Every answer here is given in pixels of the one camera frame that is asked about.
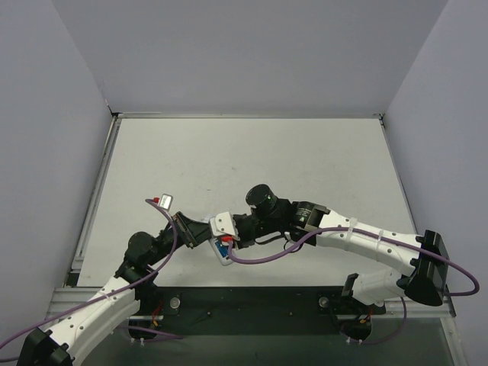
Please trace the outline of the white remote control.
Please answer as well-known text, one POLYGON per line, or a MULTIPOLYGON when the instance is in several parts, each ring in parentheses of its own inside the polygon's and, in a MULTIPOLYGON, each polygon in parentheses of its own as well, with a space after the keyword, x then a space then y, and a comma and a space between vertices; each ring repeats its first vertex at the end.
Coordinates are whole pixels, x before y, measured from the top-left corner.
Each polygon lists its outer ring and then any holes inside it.
POLYGON ((228 256, 229 243, 237 238, 232 214, 230 212, 219 213, 206 218, 204 222, 208 223, 210 227, 210 247, 222 266, 230 265, 233 261, 228 256))

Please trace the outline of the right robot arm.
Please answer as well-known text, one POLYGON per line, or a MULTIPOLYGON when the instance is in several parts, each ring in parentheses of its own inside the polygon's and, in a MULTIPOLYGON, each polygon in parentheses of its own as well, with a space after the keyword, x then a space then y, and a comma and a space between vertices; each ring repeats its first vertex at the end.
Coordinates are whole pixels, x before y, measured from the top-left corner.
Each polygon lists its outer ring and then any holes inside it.
POLYGON ((439 233, 400 234, 345 217, 328 207, 309 201, 277 197, 265 184, 246 195, 250 214, 235 214, 237 248, 255 244, 272 233, 288 236, 292 242, 315 247, 341 249, 386 265, 371 274, 350 274, 342 289, 364 305, 408 297, 417 303, 442 304, 448 273, 448 254, 439 233))

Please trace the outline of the blue battery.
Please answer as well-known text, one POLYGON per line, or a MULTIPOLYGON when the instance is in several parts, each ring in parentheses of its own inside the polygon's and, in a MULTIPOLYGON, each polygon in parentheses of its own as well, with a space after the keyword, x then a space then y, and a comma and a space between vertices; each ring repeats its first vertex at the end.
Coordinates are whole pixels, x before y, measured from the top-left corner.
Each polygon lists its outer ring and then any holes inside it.
POLYGON ((223 242, 221 242, 220 240, 217 240, 215 242, 215 245, 217 247, 217 251, 219 252, 219 254, 223 257, 223 258, 226 258, 228 256, 228 245, 227 244, 224 244, 223 242))

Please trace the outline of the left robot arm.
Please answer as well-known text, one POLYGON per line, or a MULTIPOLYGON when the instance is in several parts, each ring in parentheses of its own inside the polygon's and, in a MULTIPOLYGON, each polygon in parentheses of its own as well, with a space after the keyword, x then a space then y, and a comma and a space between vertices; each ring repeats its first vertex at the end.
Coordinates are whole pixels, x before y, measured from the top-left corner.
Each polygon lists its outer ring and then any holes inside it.
POLYGON ((181 246, 194 248, 214 237, 215 219, 194 221, 182 213, 169 216, 158 236, 133 234, 115 275, 85 303, 35 326, 27 335, 17 365, 81 365, 89 354, 127 317, 149 313, 156 306, 152 265, 165 265, 181 246))

